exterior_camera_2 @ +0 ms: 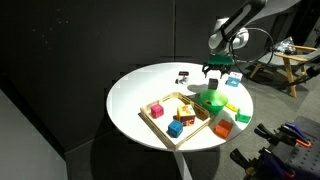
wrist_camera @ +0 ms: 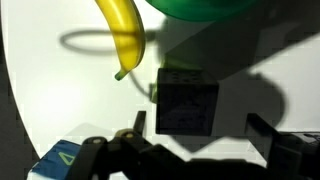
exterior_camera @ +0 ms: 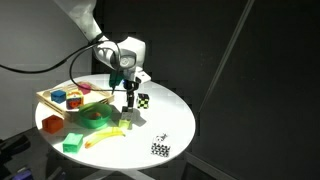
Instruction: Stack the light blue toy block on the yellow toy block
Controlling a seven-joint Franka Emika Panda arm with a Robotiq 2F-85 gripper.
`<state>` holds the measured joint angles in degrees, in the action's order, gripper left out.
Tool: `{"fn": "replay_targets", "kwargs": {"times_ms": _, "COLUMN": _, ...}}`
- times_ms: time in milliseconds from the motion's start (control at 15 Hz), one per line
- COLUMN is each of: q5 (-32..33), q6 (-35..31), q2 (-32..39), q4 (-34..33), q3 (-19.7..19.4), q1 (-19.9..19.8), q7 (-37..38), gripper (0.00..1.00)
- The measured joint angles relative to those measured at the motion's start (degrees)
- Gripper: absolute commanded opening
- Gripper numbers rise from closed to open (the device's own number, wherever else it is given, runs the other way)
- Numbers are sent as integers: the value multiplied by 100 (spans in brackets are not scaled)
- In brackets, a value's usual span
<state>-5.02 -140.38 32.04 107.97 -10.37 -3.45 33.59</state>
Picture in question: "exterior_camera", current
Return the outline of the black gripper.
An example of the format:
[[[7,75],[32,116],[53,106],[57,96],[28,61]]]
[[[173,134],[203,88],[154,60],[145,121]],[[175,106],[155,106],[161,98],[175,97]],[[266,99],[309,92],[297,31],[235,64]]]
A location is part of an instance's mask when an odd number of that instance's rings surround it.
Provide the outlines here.
[[[139,84],[133,81],[125,81],[125,89],[127,94],[127,106],[125,107],[125,112],[133,112],[134,110],[134,91],[139,88]]]

